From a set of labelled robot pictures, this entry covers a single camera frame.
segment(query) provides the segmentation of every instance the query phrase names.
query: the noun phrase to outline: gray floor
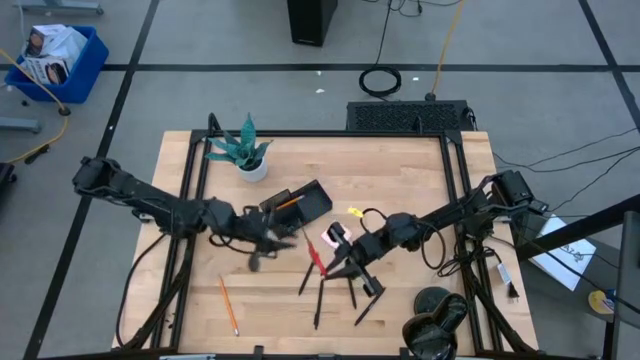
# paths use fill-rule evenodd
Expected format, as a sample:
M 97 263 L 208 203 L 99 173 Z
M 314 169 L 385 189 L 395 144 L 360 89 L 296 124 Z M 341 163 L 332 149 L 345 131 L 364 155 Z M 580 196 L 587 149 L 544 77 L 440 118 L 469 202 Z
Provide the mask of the gray floor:
M 90 24 L 111 54 L 108 63 L 127 64 L 149 0 L 102 0 L 105 15 L 77 17 L 28 13 L 27 24 Z M 640 64 L 633 0 L 590 2 L 620 64 Z M 415 4 L 405 9 L 415 11 Z M 419 18 L 394 13 L 381 62 L 436 63 L 455 7 L 425 5 Z M 323 48 L 290 42 L 284 0 L 162 0 L 141 57 L 142 64 L 369 63 L 375 59 L 384 1 L 343 0 Z M 18 13 L 0 3 L 0 44 L 16 53 Z M 577 1 L 468 1 L 451 42 L 447 63 L 603 65 L 605 59 Z M 433 72 L 403 72 L 392 99 L 418 100 L 430 89 Z M 124 72 L 103 72 L 87 103 L 73 105 L 71 125 L 51 152 L 33 165 L 18 165 L 20 180 L 0 209 L 0 358 L 22 356 L 79 198 L 71 177 L 83 155 L 94 155 L 111 114 Z M 359 89 L 359 72 L 136 72 L 109 156 L 150 180 L 166 130 L 202 128 L 213 111 L 225 128 L 238 128 L 250 111 L 262 129 L 343 129 L 348 101 L 369 98 Z M 640 94 L 640 74 L 624 75 Z M 387 79 L 372 78 L 382 86 Z M 466 99 L 494 150 L 507 160 L 528 163 L 635 125 L 610 73 L 445 72 L 440 99 Z M 0 91 L 0 114 L 36 118 L 39 135 L 0 131 L 0 159 L 20 154 L 55 134 L 61 125 L 51 104 L 24 107 L 17 90 Z M 638 143 L 638 133 L 616 138 L 549 164 L 570 165 Z M 525 176 L 535 194 L 552 206 L 568 198 L 613 161 L 557 174 Z M 559 214 L 588 214 L 640 191 L 637 156 L 624 160 Z M 105 351 L 132 261 L 139 224 L 125 209 L 91 205 L 73 263 L 41 356 Z M 618 246 L 618 231 L 597 239 Z M 604 323 L 527 292 L 541 349 L 585 356 L 602 347 Z M 624 359 L 640 359 L 625 331 Z

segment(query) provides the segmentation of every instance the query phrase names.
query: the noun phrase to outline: black metal frame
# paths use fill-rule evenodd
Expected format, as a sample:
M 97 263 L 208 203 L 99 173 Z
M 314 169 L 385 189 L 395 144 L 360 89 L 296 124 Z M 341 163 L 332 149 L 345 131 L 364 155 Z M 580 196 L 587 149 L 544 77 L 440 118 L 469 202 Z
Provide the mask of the black metal frame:
M 230 131 L 230 133 L 234 136 L 239 135 L 239 131 Z M 209 117 L 209 129 L 206 130 L 193 130 L 191 132 L 191 137 L 189 140 L 189 148 L 187 150 L 187 158 L 185 164 L 185 170 L 182 178 L 182 184 L 180 189 L 180 197 L 187 198 L 188 190 L 191 184 L 191 180 L 194 175 L 194 167 L 196 161 L 196 154 L 198 152 L 198 147 L 201 143 L 204 143 L 204 152 L 207 153 L 211 149 L 211 143 L 206 141 L 207 137 L 212 136 L 221 136 L 222 131 L 215 117 L 210 115 Z M 469 172 L 467 168 L 464 148 L 462 144 L 462 136 L 460 131 L 458 130 L 447 130 L 447 131 L 437 131 L 437 132 L 371 132 L 371 131 L 345 131 L 345 130 L 319 130 L 319 131 L 308 131 L 308 130 L 266 130 L 266 131 L 258 131 L 258 136 L 262 137 L 395 137 L 395 138 L 436 138 L 440 143 L 440 150 L 442 153 L 442 162 L 444 167 L 444 175 L 445 181 L 447 184 L 447 193 L 450 201 L 455 201 L 458 199 L 456 184 L 454 180 L 454 171 L 451 162 L 451 153 L 449 151 L 449 144 L 453 144 L 455 149 L 455 154 L 457 157 L 457 165 L 460 170 L 460 177 L 463 187 L 463 192 L 468 192 L 471 190 L 471 182 L 469 179 Z M 204 189 L 207 179 L 208 173 L 208 159 L 205 157 L 202 158 L 200 163 L 200 169 L 198 172 L 198 180 L 196 185 L 196 193 L 195 197 L 197 199 L 201 199 L 204 195 Z M 594 229 L 604 229 L 611 227 L 613 225 L 619 224 L 622 222 L 622 213 L 629 212 L 630 210 L 640 210 L 640 195 L 631 198 L 627 201 L 624 201 L 618 205 L 614 205 L 609 209 L 605 209 L 599 213 L 596 213 L 584 220 L 578 221 L 574 224 L 578 225 L 569 225 L 562 230 L 558 230 L 553 232 L 543 238 L 540 238 L 540 242 L 544 243 L 548 248 L 556 248 L 562 246 L 566 243 L 572 242 L 574 238 L 582 238 L 589 234 L 584 231 L 572 230 L 577 229 L 584 222 L 584 224 L 589 224 L 587 231 Z M 464 235 L 461 233 L 458 227 L 455 228 L 456 240 L 459 242 L 464 242 L 462 238 Z M 158 321 L 155 329 L 153 330 L 150 349 L 146 350 L 125 350 L 125 351 L 117 351 L 117 352 L 109 352 L 109 353 L 101 353 L 101 354 L 86 354 L 86 355 L 78 355 L 68 357 L 65 356 L 65 359 L 113 359 L 113 358 L 128 358 L 128 359 L 158 359 L 160 356 L 166 355 L 177 355 L 177 349 L 180 342 L 180 335 L 182 330 L 182 323 L 184 320 L 184 310 L 186 306 L 186 297 L 189 287 L 189 280 L 191 273 L 191 263 L 193 261 L 193 254 L 195 248 L 195 237 L 190 237 L 187 239 L 171 239 L 171 243 L 169 246 L 169 253 L 167 256 L 167 263 L 165 266 L 164 278 L 162 281 L 161 293 L 160 296 L 163 297 L 168 293 L 169 287 L 173 280 L 173 274 L 175 271 L 176 260 L 178 256 L 178 249 L 180 247 L 180 243 L 182 241 L 186 242 L 186 249 L 184 252 L 183 265 L 187 267 L 186 277 L 187 280 L 184 282 L 184 286 L 179 290 L 177 294 L 177 304 L 175 309 L 175 318 L 174 325 L 171 329 L 170 336 L 170 344 L 168 347 L 160 347 L 161 338 L 162 338 L 162 325 L 163 321 Z M 481 241 L 475 241 L 473 243 L 474 246 L 482 246 Z M 460 249 L 463 253 L 466 252 L 466 248 Z M 535 252 L 530 247 L 518 247 L 518 257 L 520 260 L 524 260 L 526 256 L 534 256 L 531 254 L 535 254 Z M 489 281 L 489 275 L 487 270 L 487 265 L 485 261 L 479 261 L 477 263 L 478 266 L 478 274 L 479 279 L 482 285 L 482 289 L 489 294 L 492 298 L 491 284 Z M 471 268 L 463 268 L 462 271 L 473 271 Z M 469 319 L 471 326 L 471 336 L 474 344 L 474 351 L 476 356 L 482 356 L 493 359 L 577 359 L 572 357 L 562 357 L 562 356 L 553 356 L 553 355 L 543 355 L 543 354 L 523 354 L 523 353 L 514 353 L 514 352 L 505 352 L 503 351 L 502 340 L 500 333 L 496 327 L 496 325 L 489 320 L 489 329 L 491 335 L 492 342 L 492 350 L 487 350 L 484 348 L 484 343 L 482 341 L 482 334 L 480 330 L 480 320 L 478 317 L 476 301 L 475 301 L 475 293 L 470 284 L 465 281 L 465 295 L 467 300 L 469 301 L 470 309 L 469 309 Z M 614 343 L 615 335 L 617 334 L 616 328 L 611 328 L 610 331 L 611 336 L 609 339 L 612 341 L 608 343 Z M 266 355 L 264 353 L 264 348 L 261 346 L 256 346 L 256 350 L 254 354 L 216 354 L 216 359 L 308 359 L 309 355 Z M 400 349 L 400 355 L 398 356 L 339 356 L 340 359 L 408 359 L 408 353 L 406 349 Z

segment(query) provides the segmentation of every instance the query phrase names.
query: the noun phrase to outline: succulent plant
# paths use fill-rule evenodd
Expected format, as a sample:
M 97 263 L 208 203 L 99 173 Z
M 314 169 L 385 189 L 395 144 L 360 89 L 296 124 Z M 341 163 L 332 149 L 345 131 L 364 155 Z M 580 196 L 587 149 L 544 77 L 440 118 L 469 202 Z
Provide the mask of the succulent plant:
M 247 120 L 240 130 L 240 141 L 236 140 L 231 134 L 223 131 L 224 139 L 222 142 L 216 138 L 209 138 L 217 148 L 224 150 L 224 154 L 209 153 L 207 158 L 217 161 L 228 161 L 234 163 L 237 167 L 244 171 L 251 171 L 260 166 L 267 147 L 271 144 L 263 142 L 256 147 L 256 128 L 253 125 L 251 114 L 247 114 Z

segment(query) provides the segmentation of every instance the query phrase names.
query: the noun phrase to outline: wooden table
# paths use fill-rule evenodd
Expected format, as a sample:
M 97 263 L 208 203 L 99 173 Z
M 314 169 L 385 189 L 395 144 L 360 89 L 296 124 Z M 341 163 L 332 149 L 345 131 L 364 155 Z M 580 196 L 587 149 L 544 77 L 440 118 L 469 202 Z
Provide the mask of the wooden table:
M 189 132 L 167 132 L 158 157 L 153 185 L 177 195 L 180 190 L 188 149 Z M 463 133 L 472 186 L 495 173 L 488 136 L 484 132 Z M 450 149 L 455 164 L 455 152 Z M 267 152 L 269 173 L 260 183 L 244 182 L 232 164 L 210 162 L 205 198 L 216 196 L 234 205 L 241 213 L 243 205 L 262 200 L 289 188 L 291 190 L 318 179 L 333 200 L 333 211 L 308 225 L 307 233 L 321 253 L 323 262 L 333 258 L 332 249 L 320 239 L 331 222 L 338 220 L 355 236 L 363 233 L 358 218 L 347 213 L 349 207 L 375 207 L 384 213 L 405 211 L 418 216 L 448 203 L 442 157 L 437 139 L 427 138 L 276 138 Z M 199 168 L 196 160 L 194 169 Z M 462 185 L 456 173 L 457 193 Z M 194 196 L 197 176 L 190 188 Z M 367 216 L 371 229 L 382 225 L 374 214 Z M 506 225 L 495 225 L 496 236 L 511 241 Z M 427 286 L 441 286 L 464 294 L 460 274 L 439 278 L 428 269 L 419 252 L 395 249 L 368 270 L 387 290 L 373 310 L 357 327 L 355 319 L 369 303 L 362 287 L 355 282 L 358 309 L 351 304 L 347 281 L 325 284 L 320 327 L 314 330 L 313 316 L 320 278 L 315 270 L 302 296 L 298 288 L 309 266 L 304 242 L 294 250 L 281 251 L 278 259 L 262 260 L 261 271 L 251 273 L 247 256 L 229 249 L 215 248 L 209 233 L 196 240 L 189 294 L 180 352 L 251 353 L 255 345 L 265 352 L 288 354 L 380 354 L 396 355 L 405 346 L 401 329 L 413 315 L 416 294 Z M 447 241 L 446 257 L 453 254 L 454 233 L 443 231 Z M 136 249 L 138 255 L 158 236 L 155 224 L 142 225 Z M 122 334 L 130 339 L 155 306 L 165 268 L 169 241 L 152 251 L 139 265 L 129 289 L 122 319 Z M 234 242 L 244 248 L 240 242 Z M 487 240 L 507 267 L 519 301 L 509 301 L 507 287 L 498 275 L 497 260 L 487 259 L 495 303 L 525 342 L 537 348 L 537 341 L 522 284 L 515 251 L 497 241 Z M 437 263 L 440 241 L 432 238 L 425 245 L 428 260 Z M 233 335 L 227 310 L 218 286 L 222 275 L 238 320 L 240 337 Z M 486 313 L 477 301 L 485 348 L 491 349 Z M 165 328 L 172 326 L 168 311 Z M 163 331 L 163 344 L 169 342 Z M 459 355 L 473 355 L 468 319 L 457 330 Z

